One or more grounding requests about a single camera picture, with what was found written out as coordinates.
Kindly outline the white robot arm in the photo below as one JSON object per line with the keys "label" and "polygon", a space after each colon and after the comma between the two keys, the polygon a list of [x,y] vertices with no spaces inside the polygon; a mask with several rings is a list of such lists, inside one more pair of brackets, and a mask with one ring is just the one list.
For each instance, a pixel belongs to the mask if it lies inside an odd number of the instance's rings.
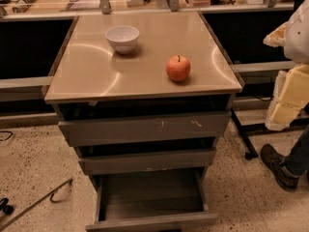
{"label": "white robot arm", "polygon": [[268,34],[263,43],[282,46],[285,57],[295,62],[289,71],[277,75],[265,120],[269,130],[281,131],[309,103],[309,0],[304,0],[290,19]]}

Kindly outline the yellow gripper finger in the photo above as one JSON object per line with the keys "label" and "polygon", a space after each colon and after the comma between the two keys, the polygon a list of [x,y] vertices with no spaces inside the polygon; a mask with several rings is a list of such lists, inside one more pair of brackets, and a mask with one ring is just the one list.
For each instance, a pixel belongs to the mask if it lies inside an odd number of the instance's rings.
{"label": "yellow gripper finger", "polygon": [[285,43],[286,27],[287,23],[284,22],[270,34],[266,35],[263,39],[263,44],[271,47],[283,46]]}
{"label": "yellow gripper finger", "polygon": [[275,79],[266,127],[271,131],[287,128],[308,103],[309,65],[299,64],[288,72],[280,71]]}

